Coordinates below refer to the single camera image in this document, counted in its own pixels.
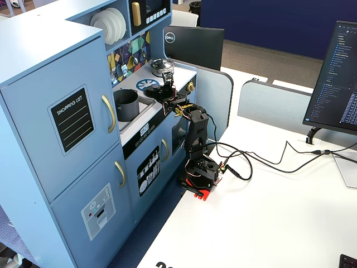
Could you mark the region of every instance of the pot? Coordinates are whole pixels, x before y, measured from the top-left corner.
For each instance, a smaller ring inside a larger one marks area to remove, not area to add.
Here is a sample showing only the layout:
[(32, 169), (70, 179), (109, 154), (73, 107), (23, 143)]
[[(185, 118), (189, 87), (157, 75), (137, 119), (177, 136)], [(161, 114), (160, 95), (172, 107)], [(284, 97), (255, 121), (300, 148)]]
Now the pot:
[(163, 73), (171, 71), (173, 73), (174, 64), (172, 60), (168, 59), (157, 59), (150, 61), (151, 72), (157, 77), (162, 77)]
[(114, 92), (115, 110), (118, 120), (130, 122), (139, 115), (139, 96), (133, 89), (120, 89)]

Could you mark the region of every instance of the stack of plates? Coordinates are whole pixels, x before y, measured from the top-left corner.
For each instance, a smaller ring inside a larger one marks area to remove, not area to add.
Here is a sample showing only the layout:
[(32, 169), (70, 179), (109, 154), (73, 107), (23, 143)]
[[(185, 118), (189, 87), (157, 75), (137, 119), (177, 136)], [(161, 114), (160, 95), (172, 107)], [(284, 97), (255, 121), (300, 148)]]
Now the stack of plates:
[(108, 45), (112, 45), (122, 39), (126, 31), (123, 15), (113, 7), (95, 14), (90, 20), (90, 25), (101, 28), (104, 31), (104, 42)]

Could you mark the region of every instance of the blue wall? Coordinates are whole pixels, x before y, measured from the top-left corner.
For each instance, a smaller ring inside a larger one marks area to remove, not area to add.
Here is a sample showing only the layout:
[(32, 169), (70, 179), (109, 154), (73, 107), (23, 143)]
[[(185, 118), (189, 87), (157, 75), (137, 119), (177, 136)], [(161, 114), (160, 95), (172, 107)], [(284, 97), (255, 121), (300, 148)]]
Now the blue wall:
[(357, 22), (353, 0), (204, 0), (201, 27), (225, 38), (323, 59), (337, 20)]

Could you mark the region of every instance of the dell logo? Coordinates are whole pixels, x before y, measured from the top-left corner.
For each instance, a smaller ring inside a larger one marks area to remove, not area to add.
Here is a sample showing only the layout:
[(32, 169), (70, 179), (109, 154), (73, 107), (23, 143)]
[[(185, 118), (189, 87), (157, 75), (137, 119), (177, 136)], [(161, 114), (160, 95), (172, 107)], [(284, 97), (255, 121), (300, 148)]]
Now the dell logo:
[(168, 32), (166, 35), (165, 35), (165, 40), (166, 42), (168, 43), (173, 43), (175, 42), (175, 35), (172, 33), (172, 32)]

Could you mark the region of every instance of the computer monitor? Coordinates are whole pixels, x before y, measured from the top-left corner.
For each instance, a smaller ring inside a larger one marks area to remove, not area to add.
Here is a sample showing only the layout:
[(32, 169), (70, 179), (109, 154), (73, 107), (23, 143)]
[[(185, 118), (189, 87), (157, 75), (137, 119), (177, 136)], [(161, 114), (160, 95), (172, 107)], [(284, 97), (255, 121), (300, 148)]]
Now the computer monitor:
[(224, 29), (167, 26), (165, 54), (168, 58), (220, 70)]
[[(303, 124), (357, 135), (357, 23), (337, 21)], [(340, 154), (357, 160), (356, 152)], [(357, 188), (356, 163), (334, 158), (346, 185)]]

